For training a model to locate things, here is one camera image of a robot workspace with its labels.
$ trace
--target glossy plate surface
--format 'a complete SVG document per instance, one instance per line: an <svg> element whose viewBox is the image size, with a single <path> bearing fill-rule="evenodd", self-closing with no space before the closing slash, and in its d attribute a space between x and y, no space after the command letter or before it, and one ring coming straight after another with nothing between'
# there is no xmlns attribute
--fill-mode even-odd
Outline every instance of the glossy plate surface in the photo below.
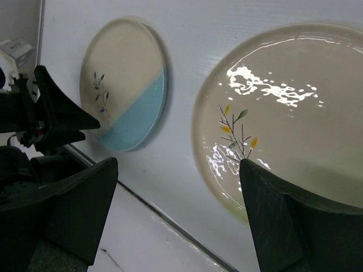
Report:
<svg viewBox="0 0 363 272"><path fill-rule="evenodd" d="M192 147L214 196L247 223L238 162L363 207L363 34L296 24L227 55L195 101Z"/></svg>
<svg viewBox="0 0 363 272"><path fill-rule="evenodd" d="M102 144L128 151L145 140L164 108L166 75L160 47L142 23L120 18L97 33L79 91L82 108L101 123L93 132Z"/></svg>

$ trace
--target plate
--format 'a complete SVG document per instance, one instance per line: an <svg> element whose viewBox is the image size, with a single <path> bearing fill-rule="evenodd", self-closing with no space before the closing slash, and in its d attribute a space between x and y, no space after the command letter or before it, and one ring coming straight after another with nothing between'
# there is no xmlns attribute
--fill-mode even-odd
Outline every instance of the plate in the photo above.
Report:
<svg viewBox="0 0 363 272"><path fill-rule="evenodd" d="M240 44L203 83L192 115L200 175L248 223L241 158L320 196L363 207L363 34L276 28Z"/></svg>
<svg viewBox="0 0 363 272"><path fill-rule="evenodd" d="M142 23L120 18L93 38L82 62L82 108L97 118L98 140L113 150L139 146L156 126L167 93L157 40Z"/></svg>

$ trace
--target blue and cream plate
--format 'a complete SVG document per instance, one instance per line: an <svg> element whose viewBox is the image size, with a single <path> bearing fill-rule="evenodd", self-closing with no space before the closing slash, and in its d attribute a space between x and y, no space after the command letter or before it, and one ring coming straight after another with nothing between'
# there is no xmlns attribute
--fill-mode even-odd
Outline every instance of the blue and cream plate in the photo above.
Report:
<svg viewBox="0 0 363 272"><path fill-rule="evenodd" d="M156 126L167 93L167 70L154 35L142 23L109 22L89 44L81 68L82 108L97 118L98 140L113 150L140 145Z"/></svg>

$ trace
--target plate rim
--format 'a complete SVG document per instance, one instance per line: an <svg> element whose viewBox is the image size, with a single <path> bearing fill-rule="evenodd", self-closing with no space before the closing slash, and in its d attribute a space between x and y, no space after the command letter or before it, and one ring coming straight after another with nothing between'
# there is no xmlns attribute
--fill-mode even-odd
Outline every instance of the plate rim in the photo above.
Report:
<svg viewBox="0 0 363 272"><path fill-rule="evenodd" d="M163 92L162 92L162 100L161 100L161 105L160 105L160 109L158 114L155 116L154 122L151 125L150 129L148 130L147 133L145 133L145 135L142 137L142 139L140 141L138 141L136 144L134 144L133 146L130 146L128 148L118 148L118 149L112 149L112 150L117 150L117 151L121 151L121 152L127 152L127 151L131 151L134 150L135 148L137 148L138 146L140 146L142 143L144 143L144 141L146 141L146 139L148 138L148 136L153 132L153 130L155 129L155 127L159 124L159 120L164 112L164 108L166 105L166 98L167 98L167 93L168 93L168 72L167 72L167 67L166 67L166 61L165 61L165 57L164 57L164 52L162 50L162 47L160 46L157 37L152 33L151 30L149 30L149 28L151 28L153 31L154 29L152 27L150 27L149 25L146 25L144 22L140 22L137 20L137 18L130 18L130 17L118 17L115 19L112 19L111 21L109 21L108 23L106 23L104 26L102 26L97 33L93 36L93 38L91 39L91 41L89 42L85 53L83 55L82 58L82 64L81 64L81 69L80 69L80 73L79 73L79 98L81 101L81 108L84 110L84 100L82 100L82 91L81 91L81 76L82 76L82 70L83 70L83 63L85 62L86 57L90 54L89 51L92 47L95 46L96 44L96 40L100 39L100 35L102 35L102 33L104 31L106 31L109 27L111 27L113 24L115 23L130 23L133 25L136 25L138 27L141 27L142 30L147 34L148 37L150 37L155 46L157 51L159 52L160 55L160 59L161 59L161 64L162 64L162 77L163 77ZM93 133L92 133L93 137L95 137L103 146L106 146L107 148L111 149L110 147L108 147L107 145L105 145L104 143L102 143L99 138L100 137L96 137Z"/></svg>
<svg viewBox="0 0 363 272"><path fill-rule="evenodd" d="M208 188L208 190L211 192L211 194L213 195L213 197L218 201L218 203L230 214L232 215L235 219L239 220L240 222L242 222L243 224L249 226L249 222L248 222L248 215L247 215L247 211L246 208L244 208L245 213L246 213L246 220L244 220L242 218L242 216L238 216L235 213L235 209L232 207L229 207L228 205L226 205L226 202L221 200L221 196L220 194L217 193L216 190L212 189L212 186L209 185L209 183L206 181L208 178L205 178L204 174L200 171L200 169L202 168L202 163L197 159L197 141L195 140L195 136L196 136L196 126L197 126L197 118L195 118L195 116L198 115L198 105L201 104L201 102L203 101L204 97L205 97L205 90L206 89L206 85L209 82L209 78L214 77L215 75L217 75L218 71L220 70L220 66L226 61L226 59L228 59L228 57L232 56L233 54L236 54L238 51L242 50L243 47L248 46L251 43L254 43L256 40L260 39L261 37L265 36L265 35L269 35L269 34L273 34L276 32L280 32L283 31L285 29L291 29L291 28L296 28L296 27L332 27L332 28L338 28L341 31L346 30L349 31L351 33L356 33L357 35L360 35L362 37L362 41L363 41L363 29L361 27L358 26L352 26L347 24L338 24L338 23L334 23L334 22L314 22L314 21L309 21L309 22L302 22L302 23L291 23L291 24L285 24L285 25L281 25L278 27L273 27L273 28L269 28L266 29L264 31L261 31L255 35L252 35L251 37L243 40L242 42L240 42L234 49L232 49L230 52L228 52L228 54L224 55L220 61L217 62L217 64L212 68L212 70L210 71L210 73L206 76L206 78L204 79L202 85L200 86L199 90L198 90L198 94L195 98L194 104L193 104L193 110L192 110L192 115L191 115L191 123L190 123L190 137L191 137L191 146L192 146L192 154L193 154L193 159L197 168L197 171L199 173L199 176L201 177L201 179L203 180L203 183L205 184L205 186Z"/></svg>

